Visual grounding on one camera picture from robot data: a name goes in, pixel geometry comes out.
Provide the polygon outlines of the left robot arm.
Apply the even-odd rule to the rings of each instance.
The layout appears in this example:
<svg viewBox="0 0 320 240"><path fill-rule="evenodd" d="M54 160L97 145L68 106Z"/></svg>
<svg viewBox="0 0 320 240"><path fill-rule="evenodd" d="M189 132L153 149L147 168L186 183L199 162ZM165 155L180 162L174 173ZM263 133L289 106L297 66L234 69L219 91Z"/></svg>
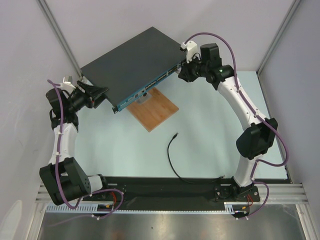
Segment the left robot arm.
<svg viewBox="0 0 320 240"><path fill-rule="evenodd" d="M49 118L54 132L54 148L48 165L40 168L39 176L51 200L57 206L94 195L105 200L110 187L101 174L88 176L75 159L76 138L79 133L78 111L83 107L97 108L106 98L107 87L98 87L77 81L52 83L46 94L51 105Z"/></svg>

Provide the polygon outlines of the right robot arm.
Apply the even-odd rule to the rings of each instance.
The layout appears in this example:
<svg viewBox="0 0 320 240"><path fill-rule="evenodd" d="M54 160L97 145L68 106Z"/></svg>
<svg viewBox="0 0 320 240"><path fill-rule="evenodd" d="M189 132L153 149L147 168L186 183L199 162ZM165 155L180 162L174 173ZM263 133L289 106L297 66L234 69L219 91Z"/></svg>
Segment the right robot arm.
<svg viewBox="0 0 320 240"><path fill-rule="evenodd" d="M242 126L243 133L236 140L240 159L229 189L231 198L242 201L253 191L257 161L273 145L278 123L256 108L240 86L234 68L222 63L217 44L198 47L194 41L188 41L180 49L186 53L186 62L178 77L187 83L205 78L226 99Z"/></svg>

